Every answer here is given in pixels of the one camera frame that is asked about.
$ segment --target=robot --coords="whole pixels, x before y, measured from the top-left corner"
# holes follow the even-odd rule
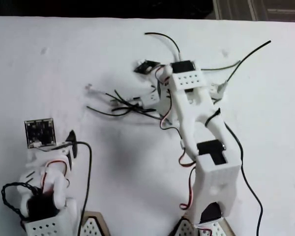
[[[169,38],[160,33],[146,34]],[[246,58],[269,42],[236,63],[237,67],[231,76]],[[181,156],[179,163],[184,167],[193,167],[190,175],[195,170],[196,177],[193,187],[189,177],[189,201],[180,205],[186,212],[170,235],[184,235],[184,232],[195,236],[207,235],[206,233],[212,235],[212,227],[231,213],[236,199],[236,180],[239,170],[242,170],[244,176],[242,146],[223,121],[220,116],[221,111],[216,105],[223,98],[231,76],[220,85],[208,85],[202,73],[205,69],[202,69],[197,61],[183,60],[177,44],[175,42],[174,44],[179,52],[176,62],[162,65],[153,61],[141,61],[135,69],[135,72],[144,75],[155,72],[156,79],[152,81],[155,89],[151,93],[128,99],[121,98],[117,92],[118,97],[107,95],[114,99],[114,105],[122,105],[122,108],[128,109],[124,114],[131,111],[142,115],[158,112],[160,118],[157,119],[160,120],[161,129],[175,128],[178,131],[181,148],[192,160],[188,164],[181,164],[183,158]],[[160,69],[163,69],[163,72],[158,78],[156,75]],[[91,85],[87,86],[87,90],[92,92]],[[202,123],[215,139],[197,143],[194,138],[196,122]],[[80,214],[76,201],[68,198],[65,192],[70,184],[70,172],[73,160],[77,156],[77,144],[83,142],[77,142],[74,132],[71,131],[65,142],[57,144],[52,119],[26,121],[25,128],[29,148],[26,171],[21,175],[19,182],[3,187],[1,192],[3,202],[20,216],[29,236],[38,235],[36,233],[41,225],[48,227],[57,225],[57,229],[54,228],[53,231],[55,235],[80,235],[87,197]],[[236,147],[233,146],[233,139],[239,145],[240,156],[234,150]],[[5,199],[5,189],[9,186],[17,186],[22,196],[20,209],[11,206]],[[255,193],[253,191],[252,193],[260,203]]]

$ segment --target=black cable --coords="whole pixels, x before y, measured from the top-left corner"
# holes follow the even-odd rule
[[[124,113],[121,113],[121,114],[109,114],[109,113],[106,113],[106,112],[101,112],[101,111],[99,111],[99,110],[97,110],[95,108],[92,108],[90,106],[87,106],[87,108],[89,108],[92,111],[95,111],[95,112],[98,112],[100,114],[107,115],[107,116],[110,116],[110,117],[121,117],[121,116],[124,116],[124,115],[126,115],[126,114],[128,114],[128,113],[130,113],[132,111],[131,109],[129,109],[128,111],[126,111]]]
[[[8,208],[10,208],[12,211],[14,211],[15,213],[17,213],[19,215],[19,217],[21,218],[21,220],[26,220],[26,217],[24,217],[21,213],[21,210],[19,208],[15,208],[14,206],[12,206],[7,200],[6,200],[6,194],[5,194],[5,190],[6,188],[8,187],[12,187],[12,186],[22,186],[24,188],[28,188],[32,194],[34,196],[37,196],[37,195],[40,195],[42,194],[42,190],[37,188],[37,187],[34,187],[28,183],[21,183],[21,182],[13,182],[13,183],[8,183],[6,185],[4,185],[2,187],[2,190],[1,190],[1,196],[2,196],[2,201],[3,201],[3,204],[5,204]]]
[[[264,208],[262,206],[262,203],[261,201],[259,200],[258,196],[256,195],[256,193],[252,190],[252,188],[250,187],[249,183],[248,183],[248,180],[246,178],[246,175],[245,175],[245,172],[244,172],[244,166],[243,166],[243,157],[244,157],[244,150],[242,148],[242,145],[239,141],[239,139],[237,138],[237,136],[235,135],[235,133],[231,130],[231,128],[225,123],[225,126],[227,128],[227,130],[231,133],[231,135],[233,136],[233,138],[236,140],[238,146],[239,146],[239,149],[240,149],[240,159],[241,159],[241,174],[244,178],[244,181],[247,185],[247,187],[249,188],[250,192],[252,193],[252,195],[254,195],[255,199],[257,200],[259,206],[260,206],[260,215],[259,215],[259,219],[258,219],[258,223],[257,223],[257,231],[256,231],[256,235],[259,236],[259,229],[260,229],[260,224],[261,224],[261,218],[262,218],[262,214],[263,214],[263,211],[264,211]]]
[[[210,122],[210,120],[212,120],[214,117],[216,117],[217,115],[221,114],[221,109],[218,108],[216,112],[214,112],[213,115],[211,115],[205,122],[205,127],[207,127],[208,123]]]
[[[232,67],[236,66],[238,63],[240,63],[240,60],[237,61],[233,65],[229,65],[229,66],[225,66],[225,67],[221,67],[221,68],[204,68],[204,69],[201,69],[201,70],[202,71],[225,70],[225,69],[229,69],[229,68],[232,68]]]
[[[259,46],[258,48],[256,48],[255,50],[253,50],[251,53],[249,53],[243,60],[240,61],[240,63],[237,65],[237,67],[235,68],[235,70],[232,72],[232,74],[229,76],[229,78],[227,79],[227,82],[231,79],[231,77],[234,75],[234,73],[237,71],[237,69],[240,67],[240,65],[248,58],[250,57],[252,54],[254,54],[256,51],[258,51],[260,48],[263,48],[265,45],[269,44],[271,42],[271,40],[269,40],[268,42],[264,43],[263,45]]]
[[[177,45],[176,42],[175,42],[172,38],[170,38],[168,35],[165,35],[165,34],[163,34],[163,33],[156,33],[156,32],[146,32],[146,33],[144,33],[144,34],[145,34],[145,35],[154,34],[154,35],[160,35],[160,36],[163,36],[163,37],[168,38],[170,41],[172,41],[172,42],[175,44],[175,46],[176,46],[178,52],[180,53],[180,49],[179,49],[178,45]]]

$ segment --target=white bracket with holes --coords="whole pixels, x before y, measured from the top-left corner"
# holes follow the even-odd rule
[[[193,89],[196,87],[206,86],[206,81],[201,71],[188,71],[183,73],[172,74],[169,79],[171,90]]]
[[[159,103],[159,95],[156,90],[150,94],[141,96],[140,99],[144,109],[154,108]]]
[[[103,236],[94,218],[89,218],[83,225],[81,236]]]
[[[28,236],[73,236],[74,227],[65,208],[57,216],[25,223]]]

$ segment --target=perforated panel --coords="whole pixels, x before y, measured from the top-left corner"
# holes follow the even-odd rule
[[[28,236],[73,236],[73,227],[66,209],[57,216],[25,224]]]
[[[93,218],[89,218],[81,230],[81,236],[102,236],[99,226]]]
[[[173,74],[170,79],[171,89],[183,90],[205,86],[206,83],[203,75],[199,71],[189,71],[184,73]]]
[[[194,229],[187,220],[181,221],[175,236],[198,236],[198,231],[200,232],[200,236],[228,236],[225,234],[219,223],[208,224],[205,225],[205,227],[203,226],[199,229]]]

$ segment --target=wire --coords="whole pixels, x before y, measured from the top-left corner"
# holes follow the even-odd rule
[[[263,45],[259,46],[258,48],[256,48],[255,50],[253,50],[251,53],[249,53],[247,56],[245,56],[245,58],[243,60],[240,61],[240,63],[237,65],[237,67],[235,68],[235,70],[232,72],[232,74],[229,76],[229,78],[227,79],[227,82],[231,79],[231,77],[234,75],[234,73],[237,71],[237,69],[240,67],[240,65],[248,58],[250,57],[252,54],[254,54],[256,51],[258,51],[260,48],[263,48],[265,45],[269,44],[271,42],[271,40],[269,40],[268,42],[264,43]]]
[[[191,167],[191,166],[193,166],[193,165],[196,163],[196,161],[193,161],[193,162],[190,162],[190,163],[185,163],[185,164],[181,162],[181,160],[182,160],[182,158],[185,156],[185,154],[186,154],[186,148],[183,149],[183,153],[182,153],[182,155],[180,156],[180,158],[178,159],[178,163],[179,163],[182,167]]]
[[[231,135],[233,136],[233,138],[235,139],[235,141],[237,142],[239,149],[240,149],[240,159],[241,159],[241,173],[242,176],[244,178],[244,181],[247,185],[247,187],[249,188],[250,192],[252,193],[252,195],[255,197],[255,199],[257,200],[259,206],[260,206],[260,215],[259,215],[259,219],[258,219],[258,223],[257,223],[257,230],[256,230],[256,235],[259,236],[259,229],[260,229],[260,224],[261,224],[261,218],[262,218],[262,214],[264,211],[264,208],[262,206],[261,201],[259,200],[257,194],[253,191],[253,189],[251,188],[250,184],[248,183],[248,180],[246,178],[245,172],[244,172],[244,166],[243,166],[243,157],[244,157],[244,150],[242,148],[242,145],[239,141],[239,139],[237,138],[236,134],[231,130],[231,128],[225,123],[225,126],[227,128],[227,130],[231,133]]]
[[[213,115],[211,115],[205,122],[205,127],[207,127],[208,123],[216,116],[218,116],[219,114],[221,114],[221,109],[218,108],[216,112],[214,112]]]
[[[175,46],[176,46],[178,52],[180,53],[180,49],[179,49],[178,45],[177,45],[176,42],[175,42],[172,38],[170,38],[168,35],[165,35],[165,34],[163,34],[163,33],[156,33],[156,32],[146,32],[146,33],[144,33],[144,34],[145,34],[145,35],[149,35],[149,34],[160,35],[160,36],[163,36],[163,37],[168,38],[170,41],[172,41],[172,42],[175,44]]]
[[[164,68],[164,66],[165,65],[160,65],[159,67],[158,67],[158,69],[156,69],[156,71],[155,71],[155,78],[156,78],[156,80],[160,83],[160,84],[164,84],[162,81],[160,81],[160,79],[157,77],[157,72],[160,70],[160,69],[162,69],[162,68]]]
[[[225,69],[229,69],[229,68],[232,68],[232,67],[236,66],[238,63],[240,63],[240,60],[237,61],[233,65],[229,65],[229,66],[225,66],[225,67],[221,67],[221,68],[205,68],[205,69],[201,69],[201,70],[202,71],[225,70]]]
[[[173,106],[173,103],[172,103],[172,96],[171,96],[171,92],[170,92],[169,89],[167,90],[167,93],[169,94],[170,105],[169,105],[168,112],[167,112],[167,113],[163,116],[163,118],[161,119],[161,121],[160,121],[160,123],[159,123],[159,127],[160,127],[160,129],[162,129],[162,130],[175,129],[175,130],[178,132],[178,134],[179,134],[179,136],[180,136],[180,139],[182,139],[182,136],[181,136],[179,130],[178,130],[176,127],[163,128],[163,121],[166,119],[166,117],[168,116],[168,114],[169,114],[169,112],[171,111],[172,106]]]
[[[38,196],[40,195],[42,192],[41,192],[41,189],[37,188],[37,187],[34,187],[28,183],[21,183],[21,182],[13,182],[13,183],[8,183],[6,185],[4,185],[2,187],[2,190],[1,190],[1,196],[2,196],[2,200],[3,200],[3,204],[5,204],[8,208],[10,208],[12,211],[14,211],[15,213],[17,213],[19,215],[19,217],[21,218],[21,220],[26,220],[26,217],[24,217],[21,213],[21,210],[18,209],[18,208],[15,208],[14,206],[12,206],[7,200],[6,200],[6,194],[5,194],[5,190],[6,188],[8,187],[11,187],[11,186],[22,186],[24,188],[27,188],[29,189],[32,194],[34,196]]]
[[[54,161],[50,161],[46,164],[46,167],[49,167],[50,164],[53,164],[53,163],[63,163],[65,165],[65,170],[64,170],[64,173],[63,175],[65,176],[67,174],[67,170],[68,170],[68,166],[67,166],[67,163],[63,160],[54,160]]]
[[[204,234],[206,233],[206,231],[209,231],[209,233],[210,233],[209,236],[212,236],[212,234],[213,234],[211,229],[199,228],[199,230],[203,231]]]
[[[63,164],[65,164],[65,169],[64,169],[63,175],[66,176],[67,170],[68,170],[67,163],[65,161],[63,161],[63,160],[54,160],[54,161],[47,162],[47,164],[45,165],[45,168],[49,167],[49,165],[53,164],[53,163],[63,163]],[[44,176],[43,176],[42,181],[41,181],[42,192],[44,192],[46,177],[47,177],[47,172],[45,171]]]
[[[180,203],[179,204],[179,207],[180,209],[182,210],[188,210],[190,208],[190,206],[192,205],[192,201],[193,201],[193,189],[192,189],[192,186],[191,186],[191,174],[192,172],[196,169],[196,167],[192,168],[191,171],[190,171],[190,174],[189,174],[189,200],[188,200],[188,203],[185,204],[185,203]]]
[[[100,114],[103,114],[103,115],[107,115],[107,116],[110,116],[110,117],[121,117],[121,116],[124,116],[126,114],[128,114],[129,112],[131,112],[131,110],[129,109],[128,111],[124,112],[124,113],[121,113],[121,114],[109,114],[109,113],[106,113],[106,112],[101,112],[95,108],[92,108],[90,106],[87,106],[87,108],[89,108],[90,110],[92,111],[95,111],[95,112],[98,112]]]

